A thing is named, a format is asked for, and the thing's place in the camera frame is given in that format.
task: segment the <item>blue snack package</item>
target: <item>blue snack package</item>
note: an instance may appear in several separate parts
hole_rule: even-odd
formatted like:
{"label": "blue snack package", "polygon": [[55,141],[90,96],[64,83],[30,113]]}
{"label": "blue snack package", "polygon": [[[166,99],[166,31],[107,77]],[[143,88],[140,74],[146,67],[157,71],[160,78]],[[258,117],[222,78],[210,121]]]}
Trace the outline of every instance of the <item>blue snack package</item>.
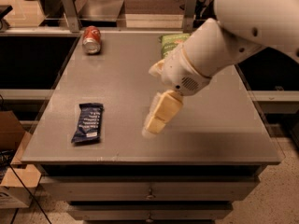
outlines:
{"label": "blue snack package", "polygon": [[101,123],[103,104],[86,103],[79,105],[81,113],[78,119],[77,130],[72,143],[99,141],[101,137]]}

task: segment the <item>red can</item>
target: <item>red can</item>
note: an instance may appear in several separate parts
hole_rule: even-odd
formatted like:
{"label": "red can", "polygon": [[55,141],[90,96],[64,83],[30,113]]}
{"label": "red can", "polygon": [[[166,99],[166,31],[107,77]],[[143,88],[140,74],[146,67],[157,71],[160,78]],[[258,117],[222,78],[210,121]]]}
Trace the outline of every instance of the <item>red can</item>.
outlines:
{"label": "red can", "polygon": [[83,49],[88,54],[95,54],[101,49],[101,33],[95,26],[85,29],[83,35]]}

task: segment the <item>gray tabletop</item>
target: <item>gray tabletop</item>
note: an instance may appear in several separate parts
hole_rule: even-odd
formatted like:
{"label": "gray tabletop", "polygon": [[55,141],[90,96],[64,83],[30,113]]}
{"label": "gray tabletop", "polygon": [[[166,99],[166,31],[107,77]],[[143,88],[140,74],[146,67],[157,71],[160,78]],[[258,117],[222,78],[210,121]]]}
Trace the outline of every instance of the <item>gray tabletop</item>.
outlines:
{"label": "gray tabletop", "polygon": [[[142,126],[162,83],[149,75],[161,59],[162,32],[102,31],[100,54],[81,40],[22,161],[30,163],[255,164],[280,161],[277,147],[234,66],[218,73],[154,139]],[[101,142],[72,144],[79,104],[102,103]]]}

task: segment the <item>cardboard box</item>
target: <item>cardboard box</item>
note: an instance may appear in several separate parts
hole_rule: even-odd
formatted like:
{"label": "cardboard box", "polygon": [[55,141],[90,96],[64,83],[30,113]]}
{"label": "cardboard box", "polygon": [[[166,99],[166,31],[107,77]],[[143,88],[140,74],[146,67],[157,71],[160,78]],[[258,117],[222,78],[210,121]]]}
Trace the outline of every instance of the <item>cardboard box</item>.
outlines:
{"label": "cardboard box", "polygon": [[[26,188],[34,194],[41,173],[32,164],[22,165],[21,163],[21,156],[28,146],[30,138],[31,134],[22,128],[11,111],[0,112],[0,150],[17,150],[11,166]],[[10,168],[7,169],[0,184],[0,209],[30,206],[32,197],[18,177]]]}

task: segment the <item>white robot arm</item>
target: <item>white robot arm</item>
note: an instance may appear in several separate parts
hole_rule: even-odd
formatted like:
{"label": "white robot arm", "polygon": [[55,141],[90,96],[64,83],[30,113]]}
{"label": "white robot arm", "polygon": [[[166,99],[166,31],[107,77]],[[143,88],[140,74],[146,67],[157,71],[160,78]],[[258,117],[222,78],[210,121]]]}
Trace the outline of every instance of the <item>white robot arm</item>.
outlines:
{"label": "white robot arm", "polygon": [[149,72],[168,88],[157,94],[143,135],[158,134],[194,95],[228,65],[240,63],[266,47],[299,63],[299,0],[215,0],[217,20],[208,19]]}

